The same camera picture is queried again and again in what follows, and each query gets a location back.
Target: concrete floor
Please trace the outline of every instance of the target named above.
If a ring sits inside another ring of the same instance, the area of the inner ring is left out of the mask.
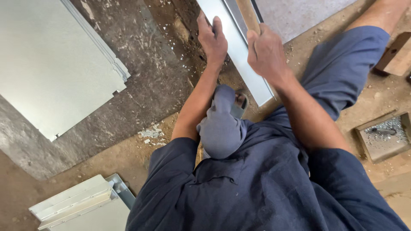
[[[182,61],[182,64],[189,64],[196,71],[196,74],[200,73],[205,62],[203,52],[195,37],[197,30],[195,18],[199,11],[195,0],[173,0],[172,4],[175,7],[173,13],[162,13],[161,5],[155,0],[146,0],[145,2],[147,5],[151,5],[150,11],[159,24],[173,24],[174,30],[167,35],[164,34],[164,36],[167,41],[172,40],[175,43],[174,51],[177,57],[180,57],[181,54],[187,57]],[[371,3],[373,3],[372,0],[358,0],[345,10],[284,45],[286,56],[290,60],[289,65],[298,78],[302,76],[305,70],[312,49],[319,42],[343,31]],[[393,35],[394,38],[399,33],[411,28],[410,17],[411,11],[408,10],[398,25],[398,29]],[[184,34],[189,36],[188,40],[185,39]],[[189,76],[194,85],[196,79],[198,79],[196,74],[193,74],[193,77]],[[235,89],[245,87],[238,72],[229,60],[227,60],[227,64],[220,75],[220,82],[226,83]],[[397,180],[398,178],[405,181],[409,179],[406,174],[411,172],[411,151],[379,164],[371,164],[364,158],[363,150],[359,146],[353,128],[394,109],[408,111],[411,108],[410,92],[411,85],[405,81],[404,76],[379,77],[370,74],[368,83],[357,104],[343,111],[337,121],[338,126],[353,149],[353,154],[362,162],[371,181],[381,190],[381,194],[385,196],[393,209],[398,211],[404,221],[411,220],[411,216],[410,212],[403,209],[401,205],[409,204],[411,199],[404,196],[398,202],[398,193],[409,190],[409,187],[398,189],[395,192],[388,191],[388,188],[392,188],[392,185],[401,185],[402,183]],[[245,117],[252,121],[259,121],[278,104],[278,101],[272,100],[263,107],[258,108],[255,102],[252,101]],[[166,141],[169,141],[175,119],[176,115],[172,115],[166,118],[161,125],[166,134]],[[39,222],[28,212],[29,207],[97,174],[107,177],[113,173],[119,173],[124,181],[130,183],[130,189],[137,193],[147,177],[146,167],[149,156],[156,148],[156,146],[144,144],[143,140],[138,136],[131,137],[64,173],[41,182],[30,177],[0,152],[0,174],[4,176],[0,183],[6,189],[0,192],[0,216],[2,217],[0,230],[35,230]]]

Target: forearm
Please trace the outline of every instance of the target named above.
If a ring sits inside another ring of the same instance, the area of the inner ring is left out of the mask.
[[[212,95],[217,86],[221,66],[207,65],[199,82],[181,109],[171,139],[188,137],[199,140],[197,125],[206,117],[211,106]]]
[[[323,107],[291,76],[283,87],[277,89],[287,110],[291,128],[308,149],[350,148],[338,126]]]

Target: dirty floor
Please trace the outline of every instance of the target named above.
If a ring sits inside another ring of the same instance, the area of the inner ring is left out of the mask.
[[[160,3],[158,0],[145,0],[145,2],[160,28],[165,24],[172,25],[168,27],[168,31],[163,32],[163,35],[166,41],[169,41],[169,45],[173,46],[175,55],[183,59],[181,65],[189,67],[190,76],[188,78],[195,85],[206,64],[206,57],[196,37],[196,16],[199,7],[195,0],[172,0],[170,1],[172,7],[164,7],[165,1]],[[358,0],[285,44],[284,49],[289,66],[296,76],[301,78],[311,52],[318,43],[343,31],[373,2],[372,0]],[[410,30],[410,19],[411,11],[408,10],[393,38],[401,32]],[[235,89],[245,88],[229,58],[226,60],[219,81]],[[411,151],[379,164],[371,164],[365,158],[353,128],[395,109],[409,111],[411,108],[410,92],[411,85],[406,82],[405,76],[381,77],[370,74],[357,104],[343,111],[337,121],[353,154],[362,162],[371,181],[408,225],[411,225],[411,212],[404,209],[401,204],[411,203],[410,187],[394,187],[393,185],[402,185],[402,181],[409,179]],[[245,117],[255,122],[264,118],[279,104],[279,101],[271,100],[258,108],[253,100],[251,102]],[[164,122],[156,121],[160,123],[160,128],[165,133],[165,143],[169,141],[176,116],[174,114],[164,119]],[[143,142],[145,139],[135,135],[46,181],[33,179],[0,152],[0,174],[4,176],[1,179],[1,185],[6,189],[0,192],[0,216],[2,217],[0,230],[36,230],[39,222],[29,213],[29,207],[97,174],[107,177],[113,173],[119,173],[124,181],[130,183],[130,189],[136,194],[147,177],[146,168],[149,156],[159,147],[145,144]]]

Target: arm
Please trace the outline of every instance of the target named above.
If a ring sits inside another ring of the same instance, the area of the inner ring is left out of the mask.
[[[197,23],[199,41],[207,55],[207,67],[181,109],[171,140],[180,137],[188,137],[195,141],[199,139],[196,126],[206,117],[206,112],[211,106],[217,78],[227,55],[228,44],[222,31],[221,20],[215,17],[212,28],[207,24],[206,16],[201,11]]]
[[[296,137],[308,149],[340,148],[349,151],[335,122],[308,94],[286,64],[280,37],[261,23],[261,35],[247,33],[248,62],[278,92]]]

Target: person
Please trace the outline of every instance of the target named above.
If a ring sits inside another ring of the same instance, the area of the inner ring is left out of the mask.
[[[286,64],[279,36],[263,23],[261,35],[249,31],[248,62],[283,102],[258,123],[231,114],[234,90],[219,87],[222,94],[215,93],[227,41],[220,19],[211,27],[200,13],[207,67],[181,109],[171,142],[151,156],[126,230],[409,230],[334,121],[356,102],[410,4],[377,0],[342,34],[314,49],[301,83]],[[211,104],[214,93],[219,96]],[[194,169],[197,129],[211,158]]]

